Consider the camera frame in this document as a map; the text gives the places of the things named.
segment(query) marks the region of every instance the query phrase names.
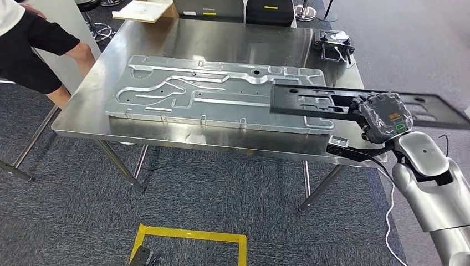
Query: carpet floor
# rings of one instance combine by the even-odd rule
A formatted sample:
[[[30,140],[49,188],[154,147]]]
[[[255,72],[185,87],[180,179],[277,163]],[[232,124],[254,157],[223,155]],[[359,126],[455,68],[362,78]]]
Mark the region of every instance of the carpet floor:
[[[0,84],[0,95],[0,160],[12,163],[52,105],[18,85]],[[135,166],[140,146],[113,148]],[[92,141],[48,127],[21,168],[37,180],[0,174],[0,265],[126,265],[139,223],[245,234],[248,265],[398,265],[375,170],[349,167],[299,213],[299,161],[152,147],[140,195]],[[310,163],[312,188],[332,168]],[[390,242],[403,258],[394,225]],[[152,236],[144,245],[163,251],[161,265],[237,261],[230,243]]]

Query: chair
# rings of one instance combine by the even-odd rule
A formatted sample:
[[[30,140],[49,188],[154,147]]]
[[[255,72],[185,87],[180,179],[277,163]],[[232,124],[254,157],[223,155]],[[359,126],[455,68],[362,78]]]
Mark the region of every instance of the chair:
[[[83,14],[88,27],[90,28],[91,35],[97,42],[101,42],[106,39],[111,39],[115,32],[111,28],[111,26],[104,24],[104,23],[94,23],[90,15],[88,14],[89,11],[92,11],[96,7],[98,7],[101,3],[101,0],[75,0],[78,9]]]
[[[101,0],[100,5],[103,7],[112,7],[117,6],[120,3],[122,3],[122,0]]]

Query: floor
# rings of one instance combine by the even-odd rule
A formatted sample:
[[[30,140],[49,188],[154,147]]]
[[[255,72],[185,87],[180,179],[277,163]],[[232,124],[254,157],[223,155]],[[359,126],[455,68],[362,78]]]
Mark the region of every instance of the floor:
[[[367,88],[434,91],[463,109],[470,105],[469,91],[463,89],[470,85],[465,75],[470,69],[470,38],[464,28],[470,19],[468,9],[421,1],[335,2],[332,10],[340,19],[331,26],[352,36]],[[453,1],[455,6],[468,5]],[[324,8],[319,1],[314,7]],[[100,9],[103,12],[97,9],[95,18],[109,21],[109,9]],[[452,18],[441,15],[451,12]],[[111,23],[119,26],[117,21]],[[410,34],[409,25],[419,34]],[[299,23],[299,27],[328,26],[318,21]],[[406,41],[397,36],[407,36]],[[422,38],[427,40],[424,48],[419,46]],[[441,39],[454,42],[442,44]],[[51,106],[40,95],[15,85],[0,84],[0,94],[5,125],[0,130],[0,160],[11,162]],[[449,135],[450,155],[468,176],[469,134],[426,132],[433,137]],[[138,146],[113,148],[131,165],[139,153]],[[389,184],[384,181],[382,186],[376,171],[350,168],[315,208],[301,215],[295,212],[304,197],[300,162],[157,147],[150,152],[141,177],[149,188],[140,196],[92,142],[61,138],[48,130],[23,166],[38,182],[21,183],[0,175],[0,230],[5,232],[0,236],[0,261],[125,265],[137,225],[144,222],[246,234],[249,265],[398,265],[383,243]],[[310,166],[314,187],[331,166]],[[406,254],[409,265],[439,265],[437,254],[430,252],[432,242],[421,232],[406,201],[398,193],[396,198],[394,250],[401,257]],[[162,265],[234,262],[232,245],[154,237],[144,243],[163,250]],[[216,260],[215,253],[224,255]]]
[[[470,106],[470,2],[358,0],[334,2],[331,10],[339,16],[332,27],[346,31],[356,47],[365,88],[435,93],[460,111]],[[449,155],[470,180],[469,131],[418,130],[443,150],[445,141],[437,137],[447,134]],[[406,200],[399,193],[395,198],[393,216],[409,264],[441,265]]]

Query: black case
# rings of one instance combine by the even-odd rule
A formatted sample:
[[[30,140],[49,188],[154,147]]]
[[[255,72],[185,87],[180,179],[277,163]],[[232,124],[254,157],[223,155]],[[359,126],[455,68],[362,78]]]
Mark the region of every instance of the black case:
[[[290,27],[294,20],[292,0],[248,0],[247,24]]]

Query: wooden board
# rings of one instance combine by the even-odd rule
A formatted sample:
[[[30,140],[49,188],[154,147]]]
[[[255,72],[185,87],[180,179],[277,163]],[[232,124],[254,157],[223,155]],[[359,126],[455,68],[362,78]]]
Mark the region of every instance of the wooden board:
[[[120,11],[113,11],[113,18],[148,23],[155,23],[162,16],[178,17],[172,0],[134,0]]]

